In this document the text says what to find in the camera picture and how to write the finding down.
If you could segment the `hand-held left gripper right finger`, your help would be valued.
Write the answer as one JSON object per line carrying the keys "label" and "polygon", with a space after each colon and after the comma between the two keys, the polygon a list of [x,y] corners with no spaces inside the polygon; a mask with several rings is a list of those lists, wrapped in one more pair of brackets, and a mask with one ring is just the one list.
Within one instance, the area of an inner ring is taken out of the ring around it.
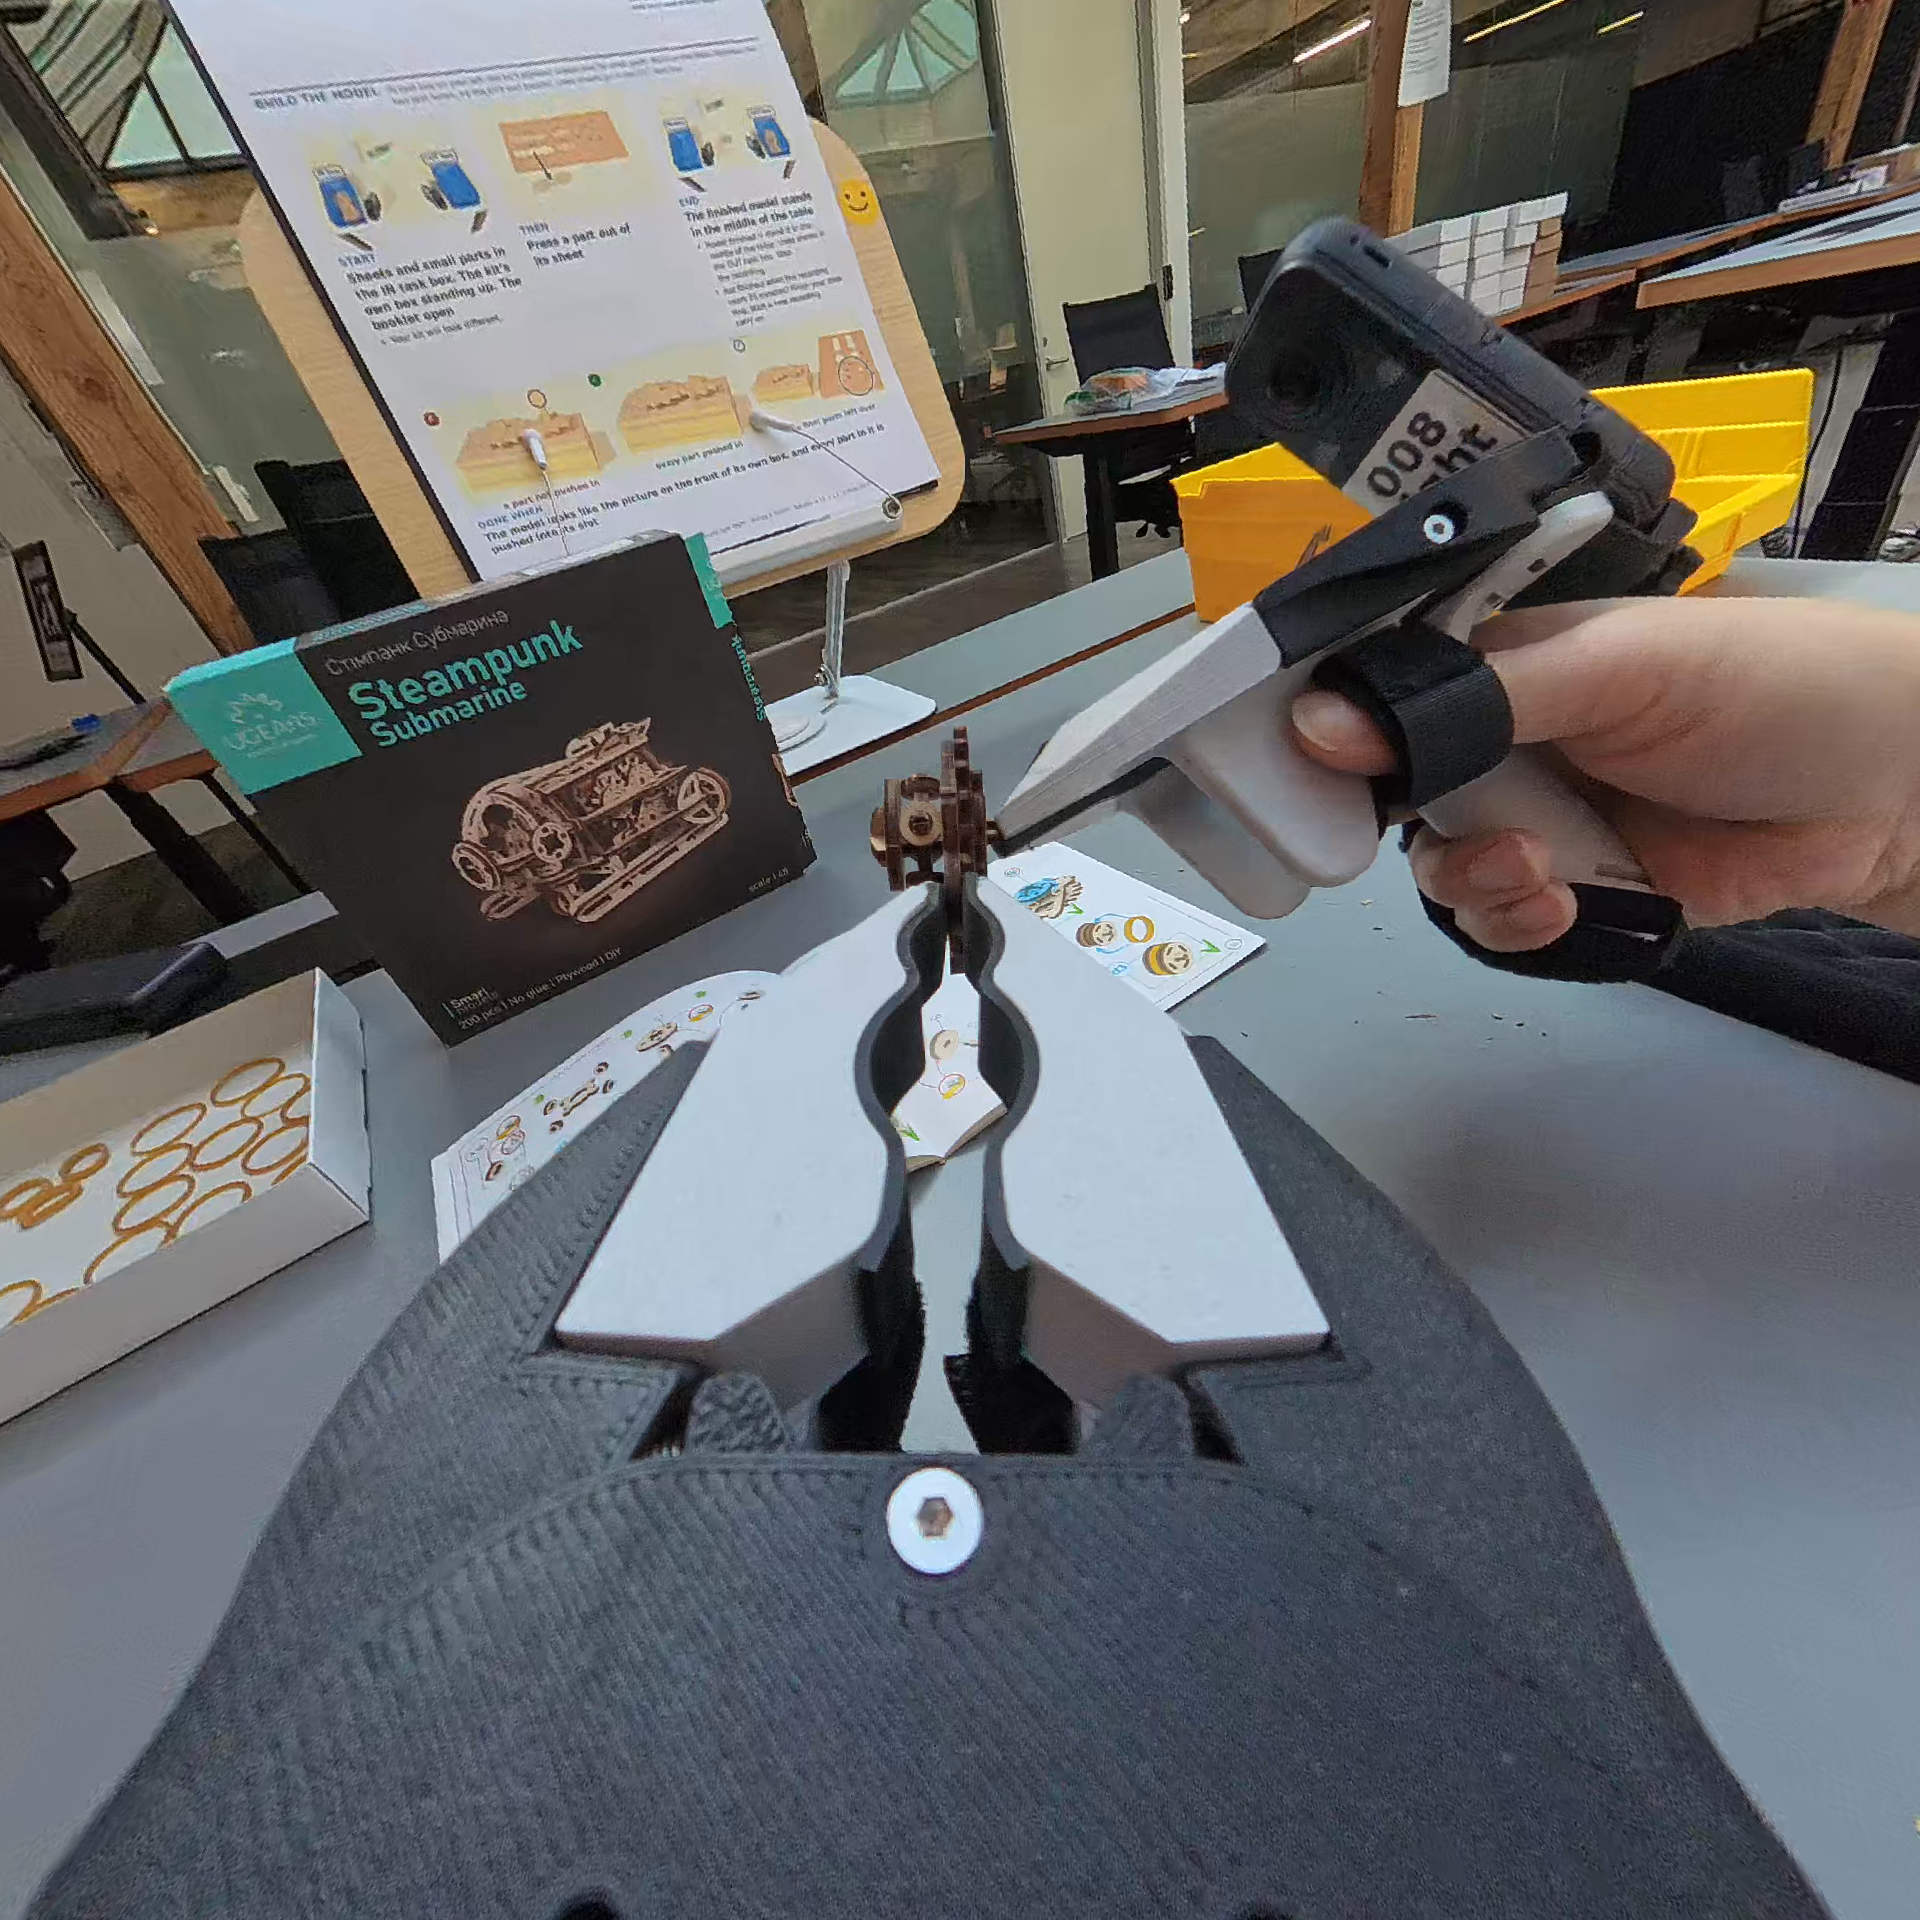
{"label": "hand-held left gripper right finger", "polygon": [[984,1158],[976,1375],[1067,1402],[1134,1375],[1319,1354],[1330,1323],[1186,1034],[995,884],[964,891]]}

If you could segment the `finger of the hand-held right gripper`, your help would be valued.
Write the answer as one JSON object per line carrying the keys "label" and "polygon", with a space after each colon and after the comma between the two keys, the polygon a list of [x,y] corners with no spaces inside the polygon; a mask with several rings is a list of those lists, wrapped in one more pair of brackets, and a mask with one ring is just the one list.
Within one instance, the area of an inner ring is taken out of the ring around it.
{"label": "finger of the hand-held right gripper", "polygon": [[1003,848],[1127,813],[1170,848],[1283,848],[1297,662],[1241,606],[1067,717],[999,804]]}

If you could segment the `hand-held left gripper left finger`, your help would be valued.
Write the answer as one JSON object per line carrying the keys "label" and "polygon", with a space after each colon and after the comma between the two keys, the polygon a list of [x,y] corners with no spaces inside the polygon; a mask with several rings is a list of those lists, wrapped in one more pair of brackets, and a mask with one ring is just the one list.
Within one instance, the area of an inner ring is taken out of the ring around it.
{"label": "hand-held left gripper left finger", "polygon": [[558,1344],[750,1374],[783,1407],[862,1375],[898,1420],[923,1301],[894,1108],[947,973],[932,884],[779,973],[714,1039],[555,1322]]}

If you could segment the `yellow plastic bin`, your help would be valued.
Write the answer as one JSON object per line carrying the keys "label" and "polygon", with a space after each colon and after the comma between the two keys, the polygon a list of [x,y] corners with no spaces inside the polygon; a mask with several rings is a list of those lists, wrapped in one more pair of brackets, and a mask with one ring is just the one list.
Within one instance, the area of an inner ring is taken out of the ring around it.
{"label": "yellow plastic bin", "polygon": [[[1601,390],[1674,459],[1675,494],[1697,514],[1703,592],[1748,544],[1787,524],[1808,466],[1815,374],[1787,368]],[[1214,621],[1366,524],[1359,503],[1280,445],[1180,475],[1192,599]]]}

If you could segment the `black quilted wrist rest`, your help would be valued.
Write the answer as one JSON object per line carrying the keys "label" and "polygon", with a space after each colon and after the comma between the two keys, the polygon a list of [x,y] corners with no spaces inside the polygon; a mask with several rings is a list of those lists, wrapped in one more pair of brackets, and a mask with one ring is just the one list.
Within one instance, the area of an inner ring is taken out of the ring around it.
{"label": "black quilted wrist rest", "polygon": [[1918,1084],[1918,939],[1911,933],[1825,910],[1692,927],[1648,984]]}

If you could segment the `stack of white boxes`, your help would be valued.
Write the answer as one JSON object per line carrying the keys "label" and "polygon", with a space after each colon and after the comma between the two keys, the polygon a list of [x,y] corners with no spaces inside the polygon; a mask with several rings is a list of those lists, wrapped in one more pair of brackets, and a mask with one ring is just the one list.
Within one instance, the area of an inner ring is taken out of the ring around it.
{"label": "stack of white boxes", "polygon": [[1391,245],[1491,320],[1548,300],[1560,279],[1569,192],[1414,227]]}

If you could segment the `wooden display board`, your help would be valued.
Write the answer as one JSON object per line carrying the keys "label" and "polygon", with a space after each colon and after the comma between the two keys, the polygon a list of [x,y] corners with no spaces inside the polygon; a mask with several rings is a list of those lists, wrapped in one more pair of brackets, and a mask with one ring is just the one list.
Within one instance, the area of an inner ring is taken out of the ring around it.
{"label": "wooden display board", "polygon": [[[473,576],[465,554],[448,536],[433,496],[410,466],[406,445],[379,411],[272,204],[254,194],[235,230],[248,285],[352,469],[411,587],[418,597],[466,587]],[[904,514],[892,535],[856,541],[843,550],[848,559],[860,559],[920,539],[950,519],[964,485],[964,448],[882,214],[856,221],[850,235],[904,395],[940,466],[932,490],[904,498]]]}

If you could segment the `printed instruction sheet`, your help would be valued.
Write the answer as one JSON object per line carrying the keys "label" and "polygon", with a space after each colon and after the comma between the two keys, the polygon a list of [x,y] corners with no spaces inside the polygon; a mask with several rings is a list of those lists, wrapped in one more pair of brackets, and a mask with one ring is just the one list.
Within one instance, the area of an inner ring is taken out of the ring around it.
{"label": "printed instruction sheet", "polygon": [[766,5],[175,14],[473,579],[935,487]]}

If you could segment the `open instruction booklet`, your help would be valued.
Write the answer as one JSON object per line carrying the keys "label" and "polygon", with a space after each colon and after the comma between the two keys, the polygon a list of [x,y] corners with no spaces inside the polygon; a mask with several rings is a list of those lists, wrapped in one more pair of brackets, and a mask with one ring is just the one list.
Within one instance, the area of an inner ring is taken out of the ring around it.
{"label": "open instruction booklet", "polygon": [[[1046,843],[1002,861],[992,882],[1161,1010],[1263,951],[1264,936],[1123,874],[1088,853]],[[727,972],[663,992],[615,1020],[433,1158],[438,1245],[451,1256],[522,1183],[678,1051],[739,1023],[774,972]],[[937,1168],[1002,1118],[979,1064],[976,992],[947,973],[921,1010],[923,1064],[894,1108],[911,1171]]]}

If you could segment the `person's right hand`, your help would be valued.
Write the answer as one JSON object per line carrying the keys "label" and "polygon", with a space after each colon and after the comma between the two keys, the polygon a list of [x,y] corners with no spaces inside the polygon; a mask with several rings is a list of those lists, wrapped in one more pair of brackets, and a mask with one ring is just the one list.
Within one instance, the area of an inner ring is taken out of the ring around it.
{"label": "person's right hand", "polygon": [[1510,610],[1478,647],[1694,927],[1918,931],[1918,620],[1787,599]]}

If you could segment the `white cardboard box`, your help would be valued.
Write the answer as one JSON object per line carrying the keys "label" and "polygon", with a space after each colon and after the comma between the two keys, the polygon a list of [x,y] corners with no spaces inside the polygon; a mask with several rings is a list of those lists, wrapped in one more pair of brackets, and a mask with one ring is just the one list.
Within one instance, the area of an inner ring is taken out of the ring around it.
{"label": "white cardboard box", "polygon": [[3,1420],[359,1230],[366,1036],[306,972],[3,1108]]}

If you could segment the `brown wooden table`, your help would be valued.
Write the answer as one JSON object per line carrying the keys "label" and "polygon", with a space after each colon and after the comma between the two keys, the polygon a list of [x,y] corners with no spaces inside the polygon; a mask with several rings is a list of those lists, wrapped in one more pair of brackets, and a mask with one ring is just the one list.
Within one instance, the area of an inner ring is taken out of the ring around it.
{"label": "brown wooden table", "polygon": [[991,438],[999,448],[1035,448],[1052,461],[1082,461],[1090,574],[1112,579],[1123,514],[1153,519],[1153,509],[1170,506],[1170,475],[1192,453],[1192,423],[1227,406],[1224,378],[1224,368],[1180,371],[1167,390],[1134,384],[999,427]]}

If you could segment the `black model kit box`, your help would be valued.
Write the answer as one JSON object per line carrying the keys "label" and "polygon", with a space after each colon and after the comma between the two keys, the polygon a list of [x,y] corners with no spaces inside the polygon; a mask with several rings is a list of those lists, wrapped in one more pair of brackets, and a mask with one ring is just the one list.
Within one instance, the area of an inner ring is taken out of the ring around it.
{"label": "black model kit box", "polygon": [[815,860],[703,535],[259,644],[164,694],[451,1046]]}

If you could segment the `black office chair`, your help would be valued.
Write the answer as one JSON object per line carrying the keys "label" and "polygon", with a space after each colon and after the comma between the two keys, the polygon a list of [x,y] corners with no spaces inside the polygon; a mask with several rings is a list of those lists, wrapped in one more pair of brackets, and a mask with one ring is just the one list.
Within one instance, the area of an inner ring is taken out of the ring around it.
{"label": "black office chair", "polygon": [[[1092,374],[1172,365],[1161,294],[1150,284],[1127,294],[1067,301],[1063,323],[1082,388]],[[1172,477],[1193,463],[1193,423],[1161,423],[1103,443],[1110,448],[1105,461],[1116,519],[1139,522],[1144,535],[1176,536],[1180,498]]]}

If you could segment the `wooden gear assembly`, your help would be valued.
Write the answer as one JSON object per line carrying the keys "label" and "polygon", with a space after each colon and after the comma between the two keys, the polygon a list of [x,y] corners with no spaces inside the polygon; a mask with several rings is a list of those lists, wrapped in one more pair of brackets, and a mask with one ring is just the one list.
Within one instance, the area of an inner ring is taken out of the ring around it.
{"label": "wooden gear assembly", "polygon": [[945,903],[950,964],[967,972],[967,882],[984,878],[1002,848],[986,782],[974,767],[969,731],[954,727],[937,775],[887,780],[871,815],[871,850],[894,891],[935,884]]}

